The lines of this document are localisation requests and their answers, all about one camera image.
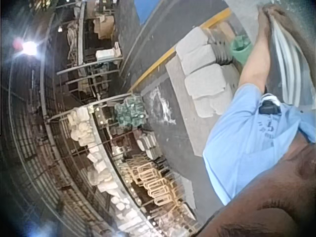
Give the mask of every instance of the skin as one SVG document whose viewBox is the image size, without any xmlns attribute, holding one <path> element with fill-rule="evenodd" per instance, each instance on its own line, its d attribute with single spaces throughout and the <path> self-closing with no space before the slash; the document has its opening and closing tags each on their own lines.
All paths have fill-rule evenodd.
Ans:
<svg viewBox="0 0 316 237">
<path fill-rule="evenodd" d="M 239 86 L 255 84 L 262 93 L 271 64 L 267 14 L 280 14 L 280 10 L 275 7 L 259 10 L 258 37 L 239 82 Z M 315 217 L 316 149 L 315 144 L 308 144 L 298 132 L 284 157 L 272 169 L 261 173 L 248 184 L 198 236 L 219 236 L 223 228 L 230 225 L 250 229 L 260 226 L 268 233 L 302 236 L 301 232 Z"/>
</svg>

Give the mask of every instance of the light blue shirt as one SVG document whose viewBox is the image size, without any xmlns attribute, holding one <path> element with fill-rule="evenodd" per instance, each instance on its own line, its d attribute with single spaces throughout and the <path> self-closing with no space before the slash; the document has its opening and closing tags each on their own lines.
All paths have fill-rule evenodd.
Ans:
<svg viewBox="0 0 316 237">
<path fill-rule="evenodd" d="M 203 151 L 208 176 L 224 205 L 280 160 L 298 130 L 315 143 L 314 112 L 302 113 L 281 103 L 280 115 L 262 115 L 258 113 L 261 98 L 257 86 L 240 87 L 213 127 Z"/>
</svg>

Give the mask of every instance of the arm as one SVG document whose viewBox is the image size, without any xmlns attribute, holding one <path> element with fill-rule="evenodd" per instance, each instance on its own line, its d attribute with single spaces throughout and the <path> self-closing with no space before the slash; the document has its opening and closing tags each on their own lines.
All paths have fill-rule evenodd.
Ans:
<svg viewBox="0 0 316 237">
<path fill-rule="evenodd" d="M 250 83 L 256 85 L 261 93 L 265 91 L 268 74 L 270 71 L 270 23 L 266 13 L 259 10 L 259 31 L 256 43 L 242 70 L 238 87 Z"/>
</svg>

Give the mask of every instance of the hand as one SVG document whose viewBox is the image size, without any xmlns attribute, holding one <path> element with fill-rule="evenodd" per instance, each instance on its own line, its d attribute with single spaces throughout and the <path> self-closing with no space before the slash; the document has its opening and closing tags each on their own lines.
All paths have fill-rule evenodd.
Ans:
<svg viewBox="0 0 316 237">
<path fill-rule="evenodd" d="M 258 9 L 258 23 L 259 23 L 259 30 L 258 30 L 258 37 L 264 37 L 267 40 L 270 39 L 271 36 L 271 23 L 268 17 L 268 10 L 266 7 L 261 7 Z"/>
</svg>

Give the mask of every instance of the green object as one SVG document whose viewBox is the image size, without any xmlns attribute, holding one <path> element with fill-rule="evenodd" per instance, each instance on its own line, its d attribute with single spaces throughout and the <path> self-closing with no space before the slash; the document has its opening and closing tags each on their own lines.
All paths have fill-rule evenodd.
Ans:
<svg viewBox="0 0 316 237">
<path fill-rule="evenodd" d="M 246 35 L 236 36 L 231 42 L 231 54 L 238 62 L 245 65 L 252 51 L 252 44 Z"/>
<path fill-rule="evenodd" d="M 147 113 L 143 99 L 139 95 L 130 95 L 124 99 L 122 104 L 114 106 L 118 123 L 122 127 L 138 127 L 146 123 Z"/>
</svg>

